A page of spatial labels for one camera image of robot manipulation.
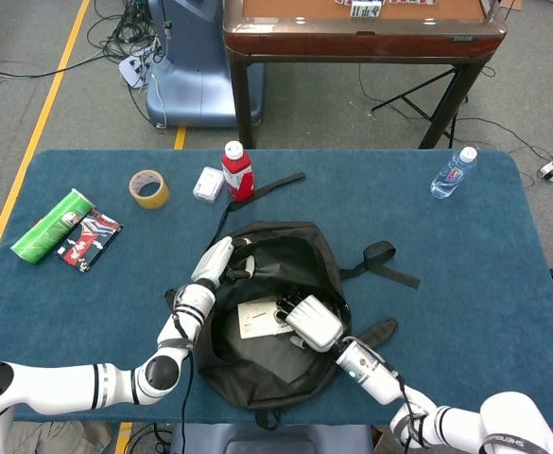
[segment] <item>green cylinder container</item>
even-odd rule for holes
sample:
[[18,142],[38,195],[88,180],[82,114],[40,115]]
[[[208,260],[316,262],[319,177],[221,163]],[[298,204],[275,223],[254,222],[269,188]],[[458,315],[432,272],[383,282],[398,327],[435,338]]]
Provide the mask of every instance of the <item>green cylinder container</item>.
[[18,239],[11,250],[26,262],[37,263],[93,208],[89,199],[72,189],[43,219]]

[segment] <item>yellow floor line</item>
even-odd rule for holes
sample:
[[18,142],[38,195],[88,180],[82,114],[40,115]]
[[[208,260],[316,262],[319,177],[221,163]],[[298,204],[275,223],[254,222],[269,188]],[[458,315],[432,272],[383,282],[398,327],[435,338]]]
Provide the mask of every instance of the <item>yellow floor line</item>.
[[133,423],[121,423],[118,428],[118,439],[116,440],[116,448],[114,454],[125,454],[125,446],[131,438],[131,432],[133,431]]
[[[80,31],[80,26],[83,22],[83,17],[85,16],[85,11],[89,6],[89,2],[90,0],[82,0],[80,4],[80,8],[78,9],[78,13],[77,13],[77,18],[75,19],[75,22],[72,25],[72,30],[70,31],[70,36],[68,37],[68,41],[66,42],[66,46],[64,47],[63,54],[61,55],[61,60],[60,60],[60,64],[58,65],[58,69],[63,69],[68,65],[68,61],[70,60],[72,49],[75,46],[75,42],[77,41],[78,32]],[[37,146],[39,145],[39,141],[41,140],[41,134],[43,133],[43,128],[47,121],[47,117],[49,116],[49,113],[51,112],[51,108],[53,107],[53,103],[56,100],[56,95],[58,94],[58,90],[60,89],[60,84],[61,84],[61,79],[63,78],[63,74],[64,73],[58,73],[53,77],[53,82],[51,83],[51,87],[49,88],[49,93],[47,94],[47,98],[45,99],[45,103],[43,104],[43,108],[41,109],[41,114],[39,115],[39,119],[37,120],[37,125],[35,126],[34,131],[32,132],[32,136],[30,137],[30,141],[28,142],[28,147],[26,147],[26,152],[24,153],[24,157],[22,158],[22,163],[20,163],[18,172],[15,174],[15,178],[13,179],[13,184],[11,185],[8,198],[5,201],[5,204],[3,205],[3,210],[1,210],[0,242],[1,242],[1,237],[5,232],[5,227],[8,223],[9,215],[11,214],[11,210],[13,209],[15,200],[17,199],[18,194],[20,193],[20,188],[22,187],[22,181],[24,180],[24,176],[26,175],[26,170],[28,169],[28,165],[30,164],[30,161],[32,160],[34,152],[36,151]]]
[[173,149],[183,149],[183,143],[185,142],[185,126],[178,127],[178,133],[175,134],[175,144],[173,144]]

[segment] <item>tape roll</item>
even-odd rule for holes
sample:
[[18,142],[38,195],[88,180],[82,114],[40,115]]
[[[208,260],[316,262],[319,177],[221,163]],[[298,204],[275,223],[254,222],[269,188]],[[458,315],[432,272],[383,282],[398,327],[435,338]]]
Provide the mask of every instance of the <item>tape roll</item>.
[[[141,191],[147,184],[157,183],[158,189],[149,195],[142,195]],[[169,188],[164,182],[163,175],[156,170],[141,170],[131,177],[129,192],[141,207],[155,210],[163,206],[169,199]]]

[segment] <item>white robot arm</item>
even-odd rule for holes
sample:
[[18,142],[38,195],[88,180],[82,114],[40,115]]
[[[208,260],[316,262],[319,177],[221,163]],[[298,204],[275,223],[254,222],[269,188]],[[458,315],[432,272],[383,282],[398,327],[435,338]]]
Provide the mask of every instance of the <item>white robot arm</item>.
[[181,364],[213,308],[219,277],[232,252],[232,239],[226,236],[204,254],[192,274],[193,283],[176,295],[157,351],[134,370],[121,371],[108,363],[47,369],[0,362],[0,454],[5,452],[15,404],[26,403],[40,414],[52,415],[123,402],[150,405],[173,391]]
[[302,300],[285,321],[314,350],[336,353],[337,364],[381,405],[405,401],[389,427],[406,449],[449,445],[472,454],[553,454],[553,432],[524,394],[493,395],[480,413],[437,407],[368,345],[341,338],[340,321],[316,297]]

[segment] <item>blue tablecloth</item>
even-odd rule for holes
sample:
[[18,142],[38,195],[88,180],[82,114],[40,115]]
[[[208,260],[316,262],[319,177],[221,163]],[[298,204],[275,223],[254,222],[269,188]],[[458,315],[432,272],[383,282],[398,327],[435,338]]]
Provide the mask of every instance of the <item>blue tablecloth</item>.
[[[359,333],[389,317],[400,327],[380,352],[406,383],[441,405],[478,410],[493,393],[516,390],[536,401],[553,425],[553,286],[513,161],[483,151],[449,199],[429,193],[450,151],[256,150],[259,185],[297,171],[307,179],[280,188],[230,216],[224,233],[254,220],[316,222],[342,267],[386,239],[392,268],[421,279],[407,288],[370,273],[345,283]],[[32,162],[0,247],[0,359],[64,366],[141,364],[156,349],[168,316],[163,294],[189,281],[228,202],[196,201],[204,166],[217,151],[62,150]],[[130,176],[160,171],[168,204],[140,208]],[[124,224],[91,271],[81,274],[50,254],[39,265],[9,246],[71,187]],[[64,418],[176,421],[181,385],[155,406],[117,405]],[[289,411],[285,424],[386,424],[400,402],[381,407],[340,374],[322,394]],[[17,417],[39,419],[27,407]],[[249,422],[195,379],[188,422]]]

